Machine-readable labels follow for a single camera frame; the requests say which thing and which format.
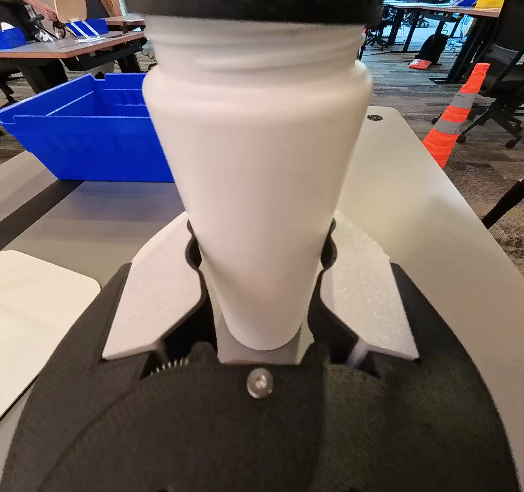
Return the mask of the brown desk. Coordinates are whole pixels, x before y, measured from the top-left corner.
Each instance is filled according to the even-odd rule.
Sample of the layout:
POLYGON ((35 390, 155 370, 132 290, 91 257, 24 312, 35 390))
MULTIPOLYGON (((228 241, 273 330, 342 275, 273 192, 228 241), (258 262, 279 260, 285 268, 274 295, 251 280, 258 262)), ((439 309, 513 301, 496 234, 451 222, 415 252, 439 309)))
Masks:
POLYGON ((411 39, 415 33, 419 19, 426 16, 438 21, 435 33, 442 33, 445 23, 460 22, 463 17, 471 17, 471 27, 466 41, 455 58, 449 73, 445 77, 430 76, 429 80, 435 84, 460 84, 470 71, 472 65, 481 56, 482 50, 488 47, 489 38, 494 32, 501 8, 476 8, 454 6, 452 4, 434 5, 427 3, 403 3, 385 1, 384 8, 393 9, 394 19, 387 40, 388 46, 395 44, 398 31, 407 13, 412 13, 412 22, 405 39, 402 53, 407 53, 411 39))
POLYGON ((140 68, 135 54, 141 52, 145 43, 142 31, 110 31, 101 38, 67 38, 1 50, 1 62, 20 70, 38 94, 56 86, 42 72, 51 61, 64 63, 70 71, 87 71, 109 62, 124 61, 124 71, 138 73, 140 68))

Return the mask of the black tape strip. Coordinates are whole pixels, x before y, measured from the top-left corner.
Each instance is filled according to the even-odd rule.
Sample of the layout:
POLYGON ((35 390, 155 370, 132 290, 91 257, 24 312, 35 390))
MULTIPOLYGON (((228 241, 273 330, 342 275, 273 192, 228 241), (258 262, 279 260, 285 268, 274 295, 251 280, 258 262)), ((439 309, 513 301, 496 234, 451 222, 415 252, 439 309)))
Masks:
POLYGON ((1 250, 46 215, 84 181, 57 180, 11 214, 1 218, 1 250))

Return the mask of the black backpack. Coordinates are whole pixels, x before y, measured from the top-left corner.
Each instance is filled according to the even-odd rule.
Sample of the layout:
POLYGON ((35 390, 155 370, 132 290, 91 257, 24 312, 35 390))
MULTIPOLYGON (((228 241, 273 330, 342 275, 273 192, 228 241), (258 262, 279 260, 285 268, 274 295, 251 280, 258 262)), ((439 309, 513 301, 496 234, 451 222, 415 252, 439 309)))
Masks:
POLYGON ((415 59, 428 61, 431 65, 437 64, 442 52, 446 48, 448 39, 449 36, 443 33, 432 34, 425 40, 415 59))

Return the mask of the orange traffic cone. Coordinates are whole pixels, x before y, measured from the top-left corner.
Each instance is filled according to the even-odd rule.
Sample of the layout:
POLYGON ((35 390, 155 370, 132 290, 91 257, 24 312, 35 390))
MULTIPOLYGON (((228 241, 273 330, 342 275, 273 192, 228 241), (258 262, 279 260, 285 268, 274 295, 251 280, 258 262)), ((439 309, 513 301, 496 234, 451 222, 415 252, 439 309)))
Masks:
POLYGON ((487 75, 489 63, 477 63, 467 82, 455 94, 452 102, 422 141, 435 162, 444 168, 458 142, 464 123, 487 75))

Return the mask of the white plastic bottle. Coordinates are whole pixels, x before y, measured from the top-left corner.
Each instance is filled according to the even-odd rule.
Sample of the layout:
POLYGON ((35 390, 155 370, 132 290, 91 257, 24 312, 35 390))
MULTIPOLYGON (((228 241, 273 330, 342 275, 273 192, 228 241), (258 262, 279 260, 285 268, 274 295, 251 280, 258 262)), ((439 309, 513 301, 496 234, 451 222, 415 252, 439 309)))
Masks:
POLYGON ((372 91, 363 25, 145 15, 142 93, 232 336, 292 340, 372 91))

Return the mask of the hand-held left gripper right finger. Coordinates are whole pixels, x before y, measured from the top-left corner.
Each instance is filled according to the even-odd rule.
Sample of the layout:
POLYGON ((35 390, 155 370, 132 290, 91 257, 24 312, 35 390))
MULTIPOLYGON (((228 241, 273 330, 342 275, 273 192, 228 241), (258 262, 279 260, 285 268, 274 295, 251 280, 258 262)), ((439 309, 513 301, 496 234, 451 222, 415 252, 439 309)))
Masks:
POLYGON ((370 353, 419 358, 389 256, 339 210, 321 252, 307 324, 332 364, 359 368, 370 353))

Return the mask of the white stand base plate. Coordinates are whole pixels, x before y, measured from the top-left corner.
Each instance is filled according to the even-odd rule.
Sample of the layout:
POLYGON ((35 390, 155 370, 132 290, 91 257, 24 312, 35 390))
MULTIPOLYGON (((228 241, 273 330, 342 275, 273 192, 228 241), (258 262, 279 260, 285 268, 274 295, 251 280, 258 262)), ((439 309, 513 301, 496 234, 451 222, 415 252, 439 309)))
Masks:
POLYGON ((100 291, 85 275, 18 251, 1 252, 2 417, 100 291))

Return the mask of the blue plastic bin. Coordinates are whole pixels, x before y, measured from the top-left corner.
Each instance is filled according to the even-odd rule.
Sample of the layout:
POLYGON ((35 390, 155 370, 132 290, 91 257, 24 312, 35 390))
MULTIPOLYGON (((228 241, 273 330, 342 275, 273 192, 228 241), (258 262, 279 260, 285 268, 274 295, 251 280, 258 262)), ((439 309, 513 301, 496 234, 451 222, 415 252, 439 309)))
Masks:
POLYGON ((18 27, 1 30, 0 37, 1 50, 10 50, 28 44, 28 40, 26 39, 23 30, 18 27))
POLYGON ((103 18, 94 18, 86 20, 76 20, 69 22, 66 26, 73 32, 76 37, 90 38, 102 37, 108 34, 108 24, 103 18))
POLYGON ((91 74, 1 110, 1 125, 59 180, 173 182, 142 85, 91 74))

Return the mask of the black tripod leg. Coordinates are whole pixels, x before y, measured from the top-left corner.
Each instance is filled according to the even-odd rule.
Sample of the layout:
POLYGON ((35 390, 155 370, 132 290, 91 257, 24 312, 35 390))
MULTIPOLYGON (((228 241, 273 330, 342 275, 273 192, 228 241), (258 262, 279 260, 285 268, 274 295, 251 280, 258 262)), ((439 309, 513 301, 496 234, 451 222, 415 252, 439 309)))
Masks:
POLYGON ((490 229, 507 212, 513 209, 523 200, 523 178, 520 178, 506 193, 499 199, 495 206, 481 219, 485 228, 490 229))

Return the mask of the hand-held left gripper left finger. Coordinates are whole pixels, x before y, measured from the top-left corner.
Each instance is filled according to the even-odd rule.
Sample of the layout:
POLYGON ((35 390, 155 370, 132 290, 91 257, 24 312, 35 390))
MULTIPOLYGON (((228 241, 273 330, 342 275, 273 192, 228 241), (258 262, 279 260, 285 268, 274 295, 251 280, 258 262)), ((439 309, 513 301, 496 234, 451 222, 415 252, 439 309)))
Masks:
POLYGON ((198 343, 211 346, 217 358, 201 261, 187 213, 148 240, 131 262, 102 358, 146 354, 152 365, 184 365, 198 343))

